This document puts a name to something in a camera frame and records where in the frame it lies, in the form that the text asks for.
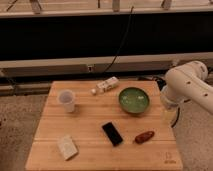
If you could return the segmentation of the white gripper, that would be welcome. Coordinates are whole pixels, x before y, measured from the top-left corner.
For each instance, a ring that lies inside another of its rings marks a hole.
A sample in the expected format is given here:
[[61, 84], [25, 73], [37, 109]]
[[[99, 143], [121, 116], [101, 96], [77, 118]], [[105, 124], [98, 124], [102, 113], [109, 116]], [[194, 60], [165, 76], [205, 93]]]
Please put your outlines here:
[[172, 126], [177, 119], [178, 105], [166, 101], [163, 101], [162, 104], [164, 106], [162, 114], [163, 122], [169, 126]]

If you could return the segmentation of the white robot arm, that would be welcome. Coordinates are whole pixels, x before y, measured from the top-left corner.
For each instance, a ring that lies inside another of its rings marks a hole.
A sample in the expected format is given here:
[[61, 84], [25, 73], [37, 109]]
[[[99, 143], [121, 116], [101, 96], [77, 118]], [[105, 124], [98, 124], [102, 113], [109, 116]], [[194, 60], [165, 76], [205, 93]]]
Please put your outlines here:
[[205, 82], [207, 77], [208, 69], [200, 61], [191, 61], [167, 71], [166, 85], [160, 93], [166, 123], [175, 124], [179, 118], [179, 106], [185, 100], [194, 101], [213, 115], [213, 87]]

